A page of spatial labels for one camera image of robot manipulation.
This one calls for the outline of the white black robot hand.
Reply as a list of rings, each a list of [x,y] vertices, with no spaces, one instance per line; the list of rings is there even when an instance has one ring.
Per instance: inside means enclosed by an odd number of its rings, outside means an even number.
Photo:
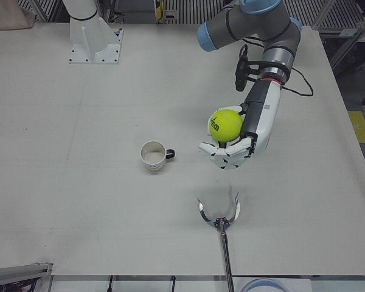
[[[212,139],[200,143],[198,148],[207,153],[210,160],[222,170],[238,169],[251,156],[265,151],[279,106],[281,89],[281,84],[272,78],[255,82],[243,103],[226,107],[243,118],[239,137],[228,144]]]

